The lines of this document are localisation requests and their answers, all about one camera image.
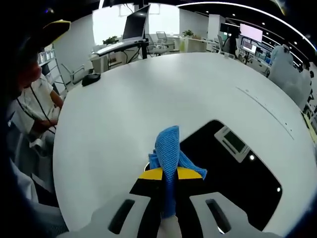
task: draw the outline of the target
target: black opening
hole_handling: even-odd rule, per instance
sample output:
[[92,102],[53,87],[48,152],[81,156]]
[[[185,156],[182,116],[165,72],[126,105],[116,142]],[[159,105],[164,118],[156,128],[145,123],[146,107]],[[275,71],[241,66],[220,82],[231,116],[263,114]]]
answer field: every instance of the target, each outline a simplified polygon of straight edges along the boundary
[[252,148],[239,163],[214,136],[223,127],[217,120],[210,121],[183,140],[180,149],[196,166],[207,169],[206,193],[220,192],[262,231],[281,199],[282,186]]
[[210,199],[206,201],[207,206],[209,207],[209,210],[211,211],[217,226],[223,231],[223,233],[227,233],[229,230],[231,230],[231,226],[223,213],[222,209],[219,207],[219,205],[216,203],[215,200]]
[[134,204],[133,200],[125,200],[124,203],[121,205],[115,216],[113,217],[108,230],[114,234],[120,234],[121,228],[125,219],[127,218],[132,206]]

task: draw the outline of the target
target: white table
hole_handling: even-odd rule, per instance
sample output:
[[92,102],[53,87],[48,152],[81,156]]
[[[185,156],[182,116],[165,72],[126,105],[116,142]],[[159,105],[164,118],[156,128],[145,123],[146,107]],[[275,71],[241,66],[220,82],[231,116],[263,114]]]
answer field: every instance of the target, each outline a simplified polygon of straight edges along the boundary
[[[281,112],[294,139],[236,87]],[[316,189],[312,139],[299,108],[282,90],[240,62],[213,53],[141,60],[69,92],[53,152],[56,194],[68,228],[82,228],[92,212],[131,189],[160,131],[179,125],[183,140],[212,119],[237,133],[282,184],[280,203],[264,230],[288,233]]]

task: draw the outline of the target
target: potted plant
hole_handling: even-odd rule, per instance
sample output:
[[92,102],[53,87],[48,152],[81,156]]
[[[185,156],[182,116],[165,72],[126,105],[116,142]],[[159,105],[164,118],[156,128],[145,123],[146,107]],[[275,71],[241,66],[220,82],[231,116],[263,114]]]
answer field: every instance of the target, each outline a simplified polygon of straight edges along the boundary
[[110,44],[117,43],[118,41],[119,40],[118,40],[117,36],[112,36],[112,37],[109,37],[108,39],[106,39],[105,41],[103,41],[103,44],[110,45]]
[[192,37],[194,33],[191,30],[187,30],[183,32],[183,37]]

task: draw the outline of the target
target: ceiling light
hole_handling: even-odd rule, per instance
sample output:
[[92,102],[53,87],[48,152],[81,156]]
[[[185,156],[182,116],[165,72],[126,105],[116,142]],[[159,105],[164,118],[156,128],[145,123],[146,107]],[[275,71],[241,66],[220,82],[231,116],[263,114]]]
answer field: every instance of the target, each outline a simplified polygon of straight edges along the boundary
[[262,43],[267,44],[268,46],[271,46],[269,43],[262,41]]
[[230,26],[236,26],[236,27],[240,27],[240,26],[237,26],[237,25],[234,25],[234,24],[230,24],[230,23],[225,23],[226,25],[230,25]]
[[303,62],[303,61],[302,61],[300,58],[298,58],[298,56],[295,55],[293,52],[290,51],[290,53],[291,53],[293,56],[295,56],[300,62]]
[[251,7],[251,6],[245,6],[245,5],[242,5],[242,4],[237,4],[237,3],[232,3],[232,2],[222,2],[222,1],[202,1],[202,2],[191,2],[191,3],[185,3],[185,4],[180,4],[180,5],[177,5],[177,7],[180,7],[180,6],[189,6],[189,5],[198,5],[198,4],[222,4],[222,5],[231,5],[231,6],[239,6],[239,7],[244,7],[244,8],[247,8],[247,9],[251,9],[253,11],[257,11],[257,12],[260,12],[262,14],[265,14],[269,17],[272,17],[274,18],[275,20],[278,20],[279,22],[283,23],[284,25],[288,26],[289,28],[291,28],[293,31],[295,31],[297,34],[299,34],[301,37],[304,38],[305,41],[307,41],[308,44],[311,45],[311,47],[313,47],[313,49],[315,51],[317,51],[317,49],[315,48],[315,46],[307,39],[306,36],[304,36],[302,33],[300,33],[297,29],[295,29],[293,26],[291,26],[289,23],[287,23],[286,21],[283,21],[282,19],[278,18],[277,16],[274,16],[270,13],[267,13],[265,11],[262,11],[260,9],[257,9],[257,8],[254,8],[254,7]]
[[275,42],[275,43],[277,43],[278,45],[281,45],[280,43],[278,43],[277,41],[271,39],[270,37],[267,37],[267,36],[264,36],[264,37],[265,37],[265,38],[268,38],[269,40],[271,40],[271,41],[273,41],[273,42]]

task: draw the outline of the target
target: black object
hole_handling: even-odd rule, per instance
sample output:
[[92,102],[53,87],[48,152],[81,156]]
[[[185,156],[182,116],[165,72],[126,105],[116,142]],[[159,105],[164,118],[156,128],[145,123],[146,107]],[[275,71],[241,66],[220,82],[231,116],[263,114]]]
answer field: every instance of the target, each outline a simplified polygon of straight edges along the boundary
[[232,25],[222,23],[220,25],[220,31],[231,33],[231,34],[239,34],[240,28],[238,26],[232,26]]
[[123,44],[120,47],[113,48],[113,50],[111,50],[111,51],[106,51],[106,52],[103,52],[103,53],[100,53],[100,54],[97,53],[97,55],[99,57],[102,57],[104,55],[110,54],[111,52],[114,52],[114,53],[116,53],[116,52],[124,52],[127,49],[130,49],[130,48],[133,48],[133,47],[138,47],[138,48],[142,49],[142,58],[143,59],[147,59],[148,58],[148,56],[147,56],[147,46],[148,45],[149,45],[149,42],[144,42],[144,41],[134,42],[133,44]]
[[143,37],[150,6],[139,9],[127,17],[122,39]]
[[81,85],[83,85],[83,87],[85,87],[89,84],[97,82],[99,79],[100,79],[99,73],[88,74],[83,78]]
[[205,193],[220,192],[262,231],[281,199],[282,186],[252,150],[239,163],[214,136],[223,127],[217,120],[207,123],[183,140],[180,149],[196,166],[207,169]]

